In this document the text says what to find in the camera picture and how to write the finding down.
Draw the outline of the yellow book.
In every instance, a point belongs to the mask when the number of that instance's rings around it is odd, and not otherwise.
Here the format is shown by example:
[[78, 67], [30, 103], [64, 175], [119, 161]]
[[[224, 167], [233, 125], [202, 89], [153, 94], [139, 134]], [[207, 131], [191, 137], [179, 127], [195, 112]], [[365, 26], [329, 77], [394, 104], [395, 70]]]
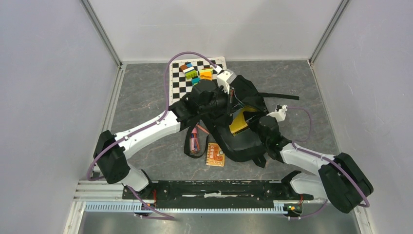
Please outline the yellow book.
[[237, 111], [232, 123], [229, 125], [230, 132], [235, 135], [246, 129], [250, 119], [253, 118], [257, 112], [257, 109], [248, 106]]

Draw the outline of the black student backpack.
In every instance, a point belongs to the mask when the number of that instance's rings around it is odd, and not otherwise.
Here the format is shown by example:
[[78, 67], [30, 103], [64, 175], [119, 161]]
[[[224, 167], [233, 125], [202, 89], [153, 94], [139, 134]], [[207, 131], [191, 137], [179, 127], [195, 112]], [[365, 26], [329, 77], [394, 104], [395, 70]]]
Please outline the black student backpack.
[[284, 162], [283, 148], [291, 140], [282, 136], [279, 121], [270, 115], [265, 98], [299, 100], [299, 96], [259, 92], [255, 85], [237, 75], [229, 93], [217, 82], [202, 79], [180, 102], [187, 114], [201, 121], [225, 156], [235, 162], [252, 160], [265, 167], [265, 154]]

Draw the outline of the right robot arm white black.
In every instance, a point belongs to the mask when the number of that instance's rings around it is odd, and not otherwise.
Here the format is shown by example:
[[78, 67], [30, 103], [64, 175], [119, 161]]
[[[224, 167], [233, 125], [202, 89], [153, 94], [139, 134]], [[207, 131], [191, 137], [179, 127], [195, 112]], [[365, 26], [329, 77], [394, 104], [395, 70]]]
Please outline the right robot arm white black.
[[373, 185], [349, 154], [322, 154], [299, 146], [281, 135], [277, 120], [270, 116], [261, 117], [252, 130], [272, 159], [310, 173], [297, 173], [283, 183], [284, 197], [309, 194], [324, 198], [346, 214], [356, 206], [370, 207], [368, 196], [374, 191]]

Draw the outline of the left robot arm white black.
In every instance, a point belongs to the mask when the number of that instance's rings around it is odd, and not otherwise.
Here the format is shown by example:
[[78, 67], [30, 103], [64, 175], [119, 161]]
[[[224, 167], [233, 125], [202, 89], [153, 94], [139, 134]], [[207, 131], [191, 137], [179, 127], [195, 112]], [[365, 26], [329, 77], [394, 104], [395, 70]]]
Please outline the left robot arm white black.
[[137, 127], [112, 134], [104, 131], [96, 146], [94, 163], [108, 184], [122, 183], [131, 187], [140, 198], [152, 195], [149, 177], [132, 167], [128, 159], [147, 145], [168, 135], [192, 129], [202, 116], [214, 111], [226, 111], [230, 94], [226, 81], [201, 80], [192, 91], [175, 102], [161, 115]]

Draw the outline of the teal toy block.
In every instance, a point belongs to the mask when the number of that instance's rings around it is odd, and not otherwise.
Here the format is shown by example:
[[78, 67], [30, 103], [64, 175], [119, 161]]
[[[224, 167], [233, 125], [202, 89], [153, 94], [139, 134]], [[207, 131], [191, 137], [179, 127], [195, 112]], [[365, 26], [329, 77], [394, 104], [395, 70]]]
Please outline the teal toy block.
[[200, 78], [193, 78], [191, 80], [192, 85], [196, 85], [200, 81]]

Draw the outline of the yellow orange block stack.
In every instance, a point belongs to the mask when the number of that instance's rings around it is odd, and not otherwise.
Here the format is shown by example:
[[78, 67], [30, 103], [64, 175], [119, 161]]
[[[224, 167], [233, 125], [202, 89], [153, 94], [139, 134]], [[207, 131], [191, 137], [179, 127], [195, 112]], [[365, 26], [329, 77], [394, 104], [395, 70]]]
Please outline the yellow orange block stack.
[[198, 71], [199, 78], [200, 79], [207, 79], [207, 80], [212, 80], [213, 79], [213, 68], [205, 68], [201, 69]]

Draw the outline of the green toy block stack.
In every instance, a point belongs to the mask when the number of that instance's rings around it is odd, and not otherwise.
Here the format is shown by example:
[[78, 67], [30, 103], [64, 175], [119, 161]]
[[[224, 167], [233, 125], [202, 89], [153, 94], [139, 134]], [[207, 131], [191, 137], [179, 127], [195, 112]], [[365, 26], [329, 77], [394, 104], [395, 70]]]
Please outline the green toy block stack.
[[186, 79], [192, 79], [198, 76], [198, 71], [191, 70], [184, 73]]

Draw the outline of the red pencil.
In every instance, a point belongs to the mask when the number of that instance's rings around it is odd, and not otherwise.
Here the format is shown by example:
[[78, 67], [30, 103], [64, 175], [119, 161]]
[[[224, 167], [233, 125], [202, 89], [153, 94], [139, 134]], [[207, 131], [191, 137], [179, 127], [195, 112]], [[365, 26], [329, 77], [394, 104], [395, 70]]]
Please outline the red pencil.
[[204, 133], [206, 133], [206, 134], [208, 134], [208, 135], [210, 134], [210, 132], [209, 132], [207, 129], [205, 129], [204, 127], [202, 127], [201, 125], [197, 124], [196, 127], [197, 127], [199, 130], [203, 131]]

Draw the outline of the black white chessboard mat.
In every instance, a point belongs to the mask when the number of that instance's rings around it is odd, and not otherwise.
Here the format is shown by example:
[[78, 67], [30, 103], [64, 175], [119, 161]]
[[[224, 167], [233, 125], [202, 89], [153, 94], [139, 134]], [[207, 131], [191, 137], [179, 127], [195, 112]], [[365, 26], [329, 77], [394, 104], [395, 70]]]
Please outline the black white chessboard mat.
[[174, 60], [169, 66], [169, 105], [177, 102], [186, 93], [190, 93], [193, 87], [192, 79], [186, 79], [181, 66], [191, 64], [194, 70], [212, 68], [209, 62], [203, 58], [190, 58]]

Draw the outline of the brown blue white block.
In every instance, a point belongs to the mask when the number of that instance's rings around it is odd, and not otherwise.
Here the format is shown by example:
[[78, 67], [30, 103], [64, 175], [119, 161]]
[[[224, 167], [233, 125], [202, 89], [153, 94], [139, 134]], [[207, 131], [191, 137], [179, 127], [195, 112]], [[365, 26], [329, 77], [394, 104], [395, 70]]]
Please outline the brown blue white block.
[[180, 69], [184, 74], [190, 73], [195, 70], [191, 63], [181, 65]]

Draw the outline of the pink lid marker case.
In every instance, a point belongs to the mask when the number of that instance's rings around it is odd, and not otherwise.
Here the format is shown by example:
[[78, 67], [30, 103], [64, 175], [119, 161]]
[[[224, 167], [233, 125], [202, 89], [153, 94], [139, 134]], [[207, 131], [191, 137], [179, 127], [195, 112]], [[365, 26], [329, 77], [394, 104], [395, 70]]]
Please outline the pink lid marker case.
[[199, 145], [199, 139], [198, 139], [198, 132], [197, 128], [194, 127], [191, 131], [190, 137], [189, 137], [189, 143], [190, 143], [190, 152], [191, 154], [195, 155], [200, 152], [200, 145]]

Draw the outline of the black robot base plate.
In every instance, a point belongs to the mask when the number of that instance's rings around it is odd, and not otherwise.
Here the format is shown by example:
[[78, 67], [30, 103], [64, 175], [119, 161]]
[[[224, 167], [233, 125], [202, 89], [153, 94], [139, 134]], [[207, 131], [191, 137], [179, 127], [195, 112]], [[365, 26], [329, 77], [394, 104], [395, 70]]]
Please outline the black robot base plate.
[[159, 180], [138, 195], [156, 208], [271, 208], [274, 201], [309, 201], [280, 180]]

